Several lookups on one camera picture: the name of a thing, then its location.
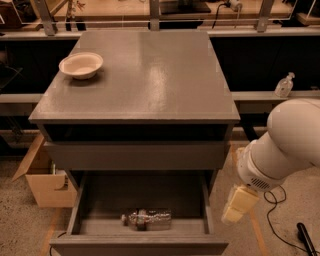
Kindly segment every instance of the metal frame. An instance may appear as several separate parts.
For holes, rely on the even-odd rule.
[[[35,4],[39,10],[40,17],[44,26],[45,34],[47,36],[54,36],[57,33],[57,27],[52,15],[48,10],[45,0],[35,0]],[[254,29],[261,33],[265,32],[268,27],[268,21],[271,17],[271,9],[274,0],[263,0],[258,22],[254,25]],[[150,30],[159,31],[160,29],[160,14],[159,14],[159,0],[150,0]]]
[[[209,37],[270,37],[270,36],[319,36],[318,27],[288,27],[269,28],[263,33],[257,32],[254,28],[235,30],[207,30]],[[6,32],[0,37],[1,41],[37,41],[37,40],[72,40],[79,39],[81,31],[64,32],[58,31],[55,36],[48,37],[42,31],[32,32]]]
[[[49,12],[47,3],[45,0],[35,0],[34,3],[36,4],[40,18],[43,23],[43,28],[47,36],[54,36],[58,31],[57,26]]]
[[[0,95],[0,116],[29,116],[42,94]]]

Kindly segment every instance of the floor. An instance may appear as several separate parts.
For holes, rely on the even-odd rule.
[[[283,256],[308,255],[280,241],[270,229],[267,213],[273,207],[260,194],[260,201],[237,224],[227,226],[220,218],[229,190],[238,184],[236,150],[248,144],[246,140],[232,140],[225,166],[219,172],[210,197],[215,233],[229,242],[223,256]],[[63,233],[68,225],[70,209],[39,208],[24,177],[11,181],[21,158],[0,160],[0,255],[53,256],[49,241]],[[305,224],[315,248],[320,251],[320,172],[311,168],[289,176],[283,188],[287,200],[270,214],[275,231],[286,241],[304,248],[297,238],[296,224]],[[279,200],[283,191],[273,191]]]

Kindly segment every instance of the wire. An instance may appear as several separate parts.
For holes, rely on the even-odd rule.
[[[67,234],[67,232],[63,232],[60,235],[57,236],[57,238],[62,237],[63,235]],[[50,250],[49,250],[50,256],[52,256],[52,246],[50,246]]]
[[[268,203],[274,204],[274,206],[273,206],[273,207],[268,211],[268,213],[267,213],[267,220],[268,220],[269,226],[270,226],[270,228],[271,228],[271,230],[272,230],[272,233],[273,233],[278,239],[280,239],[282,242],[284,242],[285,244],[290,245],[290,246],[292,246],[292,247],[295,247],[295,248],[297,248],[297,249],[299,249],[299,250],[301,250],[301,251],[307,252],[305,249],[303,249],[303,248],[301,248],[301,247],[299,247],[299,246],[297,246],[297,245],[295,245],[295,244],[289,243],[289,242],[287,242],[286,240],[284,240],[282,237],[280,237],[280,236],[277,234],[277,232],[274,230],[274,228],[273,228],[273,226],[272,226],[272,223],[271,223],[271,220],[270,220],[270,213],[273,212],[273,211],[277,208],[277,206],[278,206],[279,203],[283,203],[283,202],[285,202],[285,201],[287,200],[287,193],[286,193],[285,189],[284,189],[282,186],[279,186],[279,187],[282,189],[283,194],[284,194],[284,198],[281,199],[280,201],[278,201],[278,199],[276,198],[276,196],[275,196],[271,191],[268,191],[268,192],[265,192],[265,193],[264,193],[264,199],[265,199]],[[266,196],[267,194],[270,194],[270,195],[273,197],[274,201],[269,200],[269,199],[267,198],[267,196]]]
[[[16,74],[19,75],[19,76],[21,76],[23,79],[27,79],[24,75],[22,75],[22,74],[20,73],[20,71],[18,71],[18,70],[15,69],[15,68],[12,68],[12,67],[9,67],[9,66],[4,66],[4,68],[10,69],[10,70],[16,72]]]
[[[216,25],[216,22],[217,22],[217,19],[218,19],[218,15],[219,15],[219,10],[220,10],[221,6],[229,7],[230,5],[228,6],[227,3],[219,4],[219,6],[217,8],[217,12],[216,12],[216,19],[215,19],[214,23],[212,24],[212,28],[211,29],[213,29],[214,26]]]

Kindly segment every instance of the spray bottle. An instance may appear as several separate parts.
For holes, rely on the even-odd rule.
[[[279,81],[276,90],[275,95],[277,95],[280,98],[286,98],[288,97],[289,93],[291,92],[291,89],[293,87],[292,78],[294,78],[294,73],[289,72],[286,78],[283,78]]]

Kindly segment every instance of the white bowl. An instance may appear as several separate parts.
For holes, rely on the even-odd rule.
[[[62,73],[75,79],[84,80],[93,77],[102,66],[103,59],[92,52],[80,52],[69,55],[59,64]]]

